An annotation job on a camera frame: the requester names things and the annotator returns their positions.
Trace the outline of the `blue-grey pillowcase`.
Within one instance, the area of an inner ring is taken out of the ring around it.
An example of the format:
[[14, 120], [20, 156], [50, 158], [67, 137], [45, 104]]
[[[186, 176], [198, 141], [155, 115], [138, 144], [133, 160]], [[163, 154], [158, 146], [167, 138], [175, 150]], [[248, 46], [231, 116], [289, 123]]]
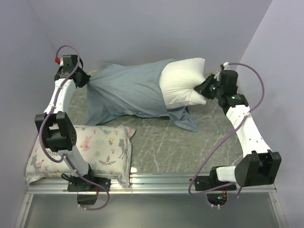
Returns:
[[179, 128], [197, 132], [198, 126], [183, 106], [167, 109], [159, 85], [163, 69], [174, 58], [122, 66], [103, 63], [87, 83], [87, 121], [94, 126], [123, 115], [140, 118], [168, 117]]

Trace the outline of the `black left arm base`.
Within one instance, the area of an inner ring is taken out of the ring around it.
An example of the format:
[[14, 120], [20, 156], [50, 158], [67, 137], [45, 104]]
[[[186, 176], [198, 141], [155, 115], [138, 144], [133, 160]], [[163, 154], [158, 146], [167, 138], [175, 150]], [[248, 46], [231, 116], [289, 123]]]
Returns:
[[97, 201], [99, 192], [110, 190], [111, 180], [108, 178], [95, 177], [93, 174], [88, 174], [84, 178], [102, 186], [100, 188], [94, 184], [88, 183], [80, 177], [67, 176], [62, 174], [61, 178], [68, 181], [67, 192], [78, 193], [77, 202], [80, 206], [91, 206]]

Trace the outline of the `aluminium frame rail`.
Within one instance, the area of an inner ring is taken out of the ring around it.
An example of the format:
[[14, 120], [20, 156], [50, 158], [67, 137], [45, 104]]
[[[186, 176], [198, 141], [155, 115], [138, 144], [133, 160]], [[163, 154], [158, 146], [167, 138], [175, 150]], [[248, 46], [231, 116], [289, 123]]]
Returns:
[[[188, 194], [192, 175], [189, 173], [133, 173], [130, 187], [122, 187], [111, 180], [110, 194]], [[27, 187], [27, 194], [77, 194], [67, 190], [68, 182], [62, 178], [43, 178]]]

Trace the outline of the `floral patterned pillow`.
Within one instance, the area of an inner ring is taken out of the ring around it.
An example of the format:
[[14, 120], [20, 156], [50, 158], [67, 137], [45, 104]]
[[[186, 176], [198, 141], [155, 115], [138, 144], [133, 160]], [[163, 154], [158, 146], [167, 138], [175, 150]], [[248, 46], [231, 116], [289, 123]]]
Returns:
[[[116, 179], [122, 187], [130, 185], [132, 144], [135, 129], [128, 126], [76, 126], [76, 146], [96, 176]], [[70, 173], [64, 163], [52, 162], [36, 140], [27, 163], [28, 184], [44, 177], [59, 177]]]

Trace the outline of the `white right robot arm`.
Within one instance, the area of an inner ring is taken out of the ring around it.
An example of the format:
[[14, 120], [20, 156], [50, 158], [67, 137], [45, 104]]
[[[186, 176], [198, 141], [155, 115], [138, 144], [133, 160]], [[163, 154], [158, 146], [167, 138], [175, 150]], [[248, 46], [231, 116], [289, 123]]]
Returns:
[[236, 71], [225, 69], [217, 75], [209, 75], [194, 89], [207, 99], [218, 100], [235, 129], [243, 152], [243, 159], [237, 165], [211, 169], [209, 184], [215, 190], [226, 182], [240, 187], [271, 185], [282, 161], [280, 153], [273, 152], [262, 138], [245, 96], [238, 93], [237, 79]]

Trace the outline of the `white pillow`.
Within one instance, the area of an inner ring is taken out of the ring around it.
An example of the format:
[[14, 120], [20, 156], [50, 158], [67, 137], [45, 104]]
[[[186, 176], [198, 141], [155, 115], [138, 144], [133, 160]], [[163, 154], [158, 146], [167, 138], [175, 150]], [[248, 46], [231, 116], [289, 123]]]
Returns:
[[204, 81], [203, 58], [190, 58], [170, 62], [160, 76], [160, 88], [167, 109], [205, 105], [206, 99], [194, 90]]

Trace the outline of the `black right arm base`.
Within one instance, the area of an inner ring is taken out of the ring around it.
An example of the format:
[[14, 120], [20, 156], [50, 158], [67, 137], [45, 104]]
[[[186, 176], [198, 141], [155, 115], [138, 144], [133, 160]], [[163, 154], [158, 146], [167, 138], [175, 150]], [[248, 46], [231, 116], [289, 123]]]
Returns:
[[207, 202], [218, 208], [228, 203], [228, 191], [237, 190], [236, 184], [219, 181], [216, 176], [198, 176], [194, 181], [195, 191], [206, 192]]

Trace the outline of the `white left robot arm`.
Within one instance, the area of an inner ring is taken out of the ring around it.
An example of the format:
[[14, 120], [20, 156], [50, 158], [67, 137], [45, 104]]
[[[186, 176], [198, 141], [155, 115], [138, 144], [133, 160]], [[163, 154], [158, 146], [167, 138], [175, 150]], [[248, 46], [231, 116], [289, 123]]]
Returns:
[[66, 163], [71, 171], [68, 178], [71, 185], [90, 191], [96, 180], [92, 168], [76, 147], [76, 129], [67, 114], [75, 90], [86, 85], [90, 76], [80, 67], [83, 62], [78, 55], [56, 57], [55, 62], [59, 69], [54, 77], [54, 92], [44, 112], [35, 116], [39, 142], [52, 162]]

